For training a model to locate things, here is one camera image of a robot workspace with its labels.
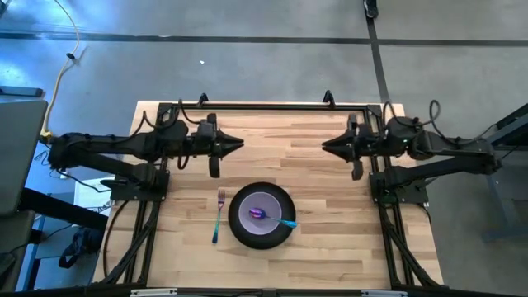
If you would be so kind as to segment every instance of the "desk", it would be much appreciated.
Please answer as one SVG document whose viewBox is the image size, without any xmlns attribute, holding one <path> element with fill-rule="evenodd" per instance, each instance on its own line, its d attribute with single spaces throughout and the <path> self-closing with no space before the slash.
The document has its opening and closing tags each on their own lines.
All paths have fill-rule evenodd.
<svg viewBox="0 0 528 297">
<path fill-rule="evenodd" d="M 138 103 L 132 130 L 143 110 L 154 119 L 159 102 Z M 395 105 L 397 113 L 403 107 Z M 365 175 L 351 179 L 351 164 L 321 149 L 324 140 L 342 134 L 350 111 L 187 111 L 192 119 L 218 115 L 222 131 L 243 138 L 244 147 L 220 163 L 221 178 L 209 177 L 207 158 L 192 158 L 183 171 L 169 161 L 171 182 L 162 203 L 153 246 L 148 286 L 382 289 L 389 288 L 380 217 Z M 139 160 L 126 158 L 138 163 Z M 393 164 L 412 166 L 409 157 Z M 252 182 L 273 182 L 295 203 L 299 227 L 285 243 L 266 251 L 243 246 L 231 234 L 227 209 L 234 194 Z M 227 192 L 218 244 L 211 244 L 218 189 Z M 110 269 L 130 245 L 138 203 L 120 214 L 108 244 Z M 402 205 L 408 246 L 431 277 L 441 283 L 436 249 L 426 214 Z M 401 258 L 396 252 L 401 272 Z M 134 280 L 143 250 L 139 251 Z M 94 281 L 102 279 L 102 257 Z"/>
</svg>

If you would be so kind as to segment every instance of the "white cable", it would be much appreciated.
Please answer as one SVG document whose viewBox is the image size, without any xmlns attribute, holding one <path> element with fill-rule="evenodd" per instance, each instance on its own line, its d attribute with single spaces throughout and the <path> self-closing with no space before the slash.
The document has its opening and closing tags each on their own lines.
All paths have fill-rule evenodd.
<svg viewBox="0 0 528 297">
<path fill-rule="evenodd" d="M 73 48 L 71 54 L 75 56 L 75 52 L 77 51 L 77 48 L 79 47 L 79 31 L 77 29 L 77 26 L 75 26 L 75 22 L 73 21 L 72 17 L 69 15 L 69 13 L 64 9 L 64 7 L 59 3 L 59 0 L 55 0 L 55 3 L 59 5 L 59 7 L 63 10 L 63 12 L 66 14 L 68 19 L 72 22 L 73 29 L 75 30 L 75 35 L 77 36 L 77 43 L 75 44 L 75 47 Z M 59 76 L 57 77 L 57 81 L 55 82 L 55 87 L 53 89 L 53 95 L 51 95 L 51 100 L 49 101 L 48 109 L 44 116 L 44 124 L 42 125 L 42 129 L 40 130 L 40 135 L 44 137 L 51 136 L 51 132 L 48 130 L 48 122 L 50 121 L 50 113 L 51 109 L 53 108 L 53 104 L 55 103 L 55 98 L 57 98 L 57 91 L 59 90 L 59 84 L 60 79 L 63 77 L 64 71 L 66 70 L 66 67 L 68 66 L 70 58 L 66 58 L 66 62 L 64 62 L 63 67 L 60 69 Z"/>
</svg>

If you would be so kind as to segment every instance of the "colorful fork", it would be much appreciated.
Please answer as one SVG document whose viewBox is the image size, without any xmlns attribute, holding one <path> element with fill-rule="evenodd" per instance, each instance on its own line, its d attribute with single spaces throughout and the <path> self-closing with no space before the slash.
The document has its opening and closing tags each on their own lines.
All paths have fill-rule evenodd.
<svg viewBox="0 0 528 297">
<path fill-rule="evenodd" d="M 220 227 L 220 213 L 225 203 L 225 191 L 218 190 L 218 216 L 216 217 L 216 226 L 214 227 L 213 243 L 218 242 L 218 229 Z"/>
</svg>

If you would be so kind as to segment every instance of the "gray floor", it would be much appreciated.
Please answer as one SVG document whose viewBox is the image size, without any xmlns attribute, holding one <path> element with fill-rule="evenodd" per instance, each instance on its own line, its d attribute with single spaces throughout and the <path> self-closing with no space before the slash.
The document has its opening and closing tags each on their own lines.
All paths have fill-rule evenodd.
<svg viewBox="0 0 528 297">
<path fill-rule="evenodd" d="M 361 0 L 63 0 L 82 32 L 118 35 L 368 38 Z M 379 0 L 379 38 L 528 40 L 523 0 Z M 71 32 L 54 2 L 11 0 L 0 32 Z M 50 98 L 72 41 L 0 39 L 0 84 L 42 87 Z M 50 127 L 125 134 L 138 100 L 379 102 L 369 45 L 83 41 L 79 65 L 60 86 Z M 450 135 L 471 137 L 526 104 L 528 47 L 380 46 L 392 101 L 427 118 L 429 101 Z M 514 153 L 508 162 L 519 157 Z M 75 169 L 81 178 L 99 172 Z M 35 163 L 29 187 L 72 191 Z M 525 295 L 528 240 L 484 244 L 500 225 L 480 176 L 442 177 L 429 188 L 445 283 Z"/>
</svg>

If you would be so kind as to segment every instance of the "butcher block tabletop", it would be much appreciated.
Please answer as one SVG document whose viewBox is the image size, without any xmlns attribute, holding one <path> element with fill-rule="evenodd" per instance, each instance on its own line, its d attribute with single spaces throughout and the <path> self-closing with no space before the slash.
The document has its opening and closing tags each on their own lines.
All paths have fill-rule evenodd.
<svg viewBox="0 0 528 297">
<path fill-rule="evenodd" d="M 140 101 L 131 131 L 143 111 L 155 120 L 158 101 Z M 403 115 L 403 107 L 394 105 Z M 218 116 L 219 128 L 244 139 L 245 145 L 220 162 L 220 178 L 211 178 L 207 157 L 191 158 L 184 170 L 170 160 L 171 179 L 162 203 L 148 275 L 150 287 L 388 289 L 378 208 L 370 198 L 370 162 L 365 174 L 351 179 L 351 164 L 321 149 L 323 141 L 341 135 L 354 111 L 236 111 L 188 110 L 192 120 L 208 113 Z M 363 116 L 357 112 L 357 119 Z M 187 123 L 190 131 L 196 126 Z M 151 130 L 147 125 L 142 132 Z M 140 161 L 125 157 L 126 162 Z M 415 165 L 407 157 L 393 164 Z M 280 246 L 254 250 L 231 233 L 229 203 L 242 187 L 272 182 L 283 187 L 295 203 L 298 227 Z M 219 240 L 212 244 L 218 190 L 226 191 Z M 112 208 L 116 212 L 120 203 Z M 108 266 L 111 270 L 130 245 L 139 202 L 131 201 L 111 230 Z M 423 209 L 401 205 L 408 246 L 431 278 L 442 282 L 431 226 Z M 402 262 L 397 248 L 399 277 Z M 136 280 L 144 250 L 139 250 Z M 99 257 L 93 281 L 103 278 Z"/>
</svg>

